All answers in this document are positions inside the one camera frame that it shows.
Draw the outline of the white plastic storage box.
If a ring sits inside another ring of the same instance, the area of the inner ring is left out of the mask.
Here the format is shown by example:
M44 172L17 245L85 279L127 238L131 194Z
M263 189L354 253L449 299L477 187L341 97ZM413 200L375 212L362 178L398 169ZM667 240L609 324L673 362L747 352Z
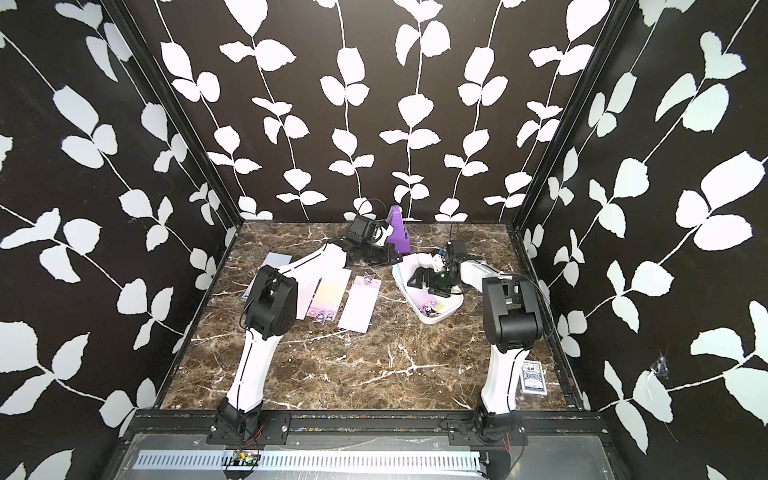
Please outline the white plastic storage box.
M430 293L425 280L414 280L413 286L408 285L408 281L413 279L416 273L437 273L437 266L443 266L439 255L415 253L405 256L400 263L392 267L395 284L420 321L427 325L447 319L456 313L464 302L464 295L461 293L449 292L447 297Z

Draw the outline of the lilac checked sticker sheet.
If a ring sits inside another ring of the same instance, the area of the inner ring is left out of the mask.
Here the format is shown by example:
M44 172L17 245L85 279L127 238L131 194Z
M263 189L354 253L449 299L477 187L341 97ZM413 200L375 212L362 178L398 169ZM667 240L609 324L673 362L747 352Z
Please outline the lilac checked sticker sheet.
M338 328L365 334L373 316L381 280L373 276L357 276L349 290Z

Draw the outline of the purple sticker sheet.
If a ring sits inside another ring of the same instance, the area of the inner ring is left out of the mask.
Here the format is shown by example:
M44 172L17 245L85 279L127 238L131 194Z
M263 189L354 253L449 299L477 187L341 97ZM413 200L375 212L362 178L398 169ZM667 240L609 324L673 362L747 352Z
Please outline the purple sticker sheet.
M352 271L329 270L319 282L306 316L316 322L333 322L339 311Z

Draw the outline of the pink sticker sheet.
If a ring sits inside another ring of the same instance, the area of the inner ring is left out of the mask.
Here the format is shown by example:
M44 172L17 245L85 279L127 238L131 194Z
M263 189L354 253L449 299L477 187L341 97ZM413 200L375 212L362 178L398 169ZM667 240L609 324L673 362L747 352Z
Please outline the pink sticker sheet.
M259 267L259 269L256 272L256 275L251 280L250 284L247 286L246 290L242 294L243 299L247 299L252 291L252 288L254 284L256 283L257 278L259 275L266 275L269 277L273 273L275 273L280 267L286 266L291 262L292 256L276 253L276 252L269 252L265 260L263 261L262 265Z
M299 287L296 308L297 320L305 318L322 277L323 275L318 272L304 272L294 275Z

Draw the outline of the plain lilac sticker sheet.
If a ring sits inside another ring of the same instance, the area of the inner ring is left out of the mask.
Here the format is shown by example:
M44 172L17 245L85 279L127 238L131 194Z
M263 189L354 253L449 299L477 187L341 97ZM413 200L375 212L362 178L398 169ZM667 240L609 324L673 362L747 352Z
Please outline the plain lilac sticker sheet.
M444 303L438 296L429 294L426 286L414 289L417 290L414 302L421 315L427 318L436 318L443 313L445 310Z

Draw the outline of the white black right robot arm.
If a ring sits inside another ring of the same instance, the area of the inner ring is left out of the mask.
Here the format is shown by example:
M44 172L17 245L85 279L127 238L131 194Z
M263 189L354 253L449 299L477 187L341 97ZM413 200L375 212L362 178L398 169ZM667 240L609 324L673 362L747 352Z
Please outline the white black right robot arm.
M458 311L464 301L463 287L482 294L483 331L491 354L481 408L489 416L515 411L523 362L544 334L538 285L478 259L444 264L428 254L404 257L392 274L407 303L427 325Z

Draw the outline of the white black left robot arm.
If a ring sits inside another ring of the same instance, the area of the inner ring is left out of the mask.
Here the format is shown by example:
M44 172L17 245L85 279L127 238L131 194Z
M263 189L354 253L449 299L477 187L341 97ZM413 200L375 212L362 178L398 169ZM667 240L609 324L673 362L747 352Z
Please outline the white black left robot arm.
M300 318L300 293L348 262L365 259L389 266L400 263L402 256L391 243L355 246L337 238L290 264L259 268L241 313L244 347L233 383L217 407L220 418L239 424L259 414L277 345Z

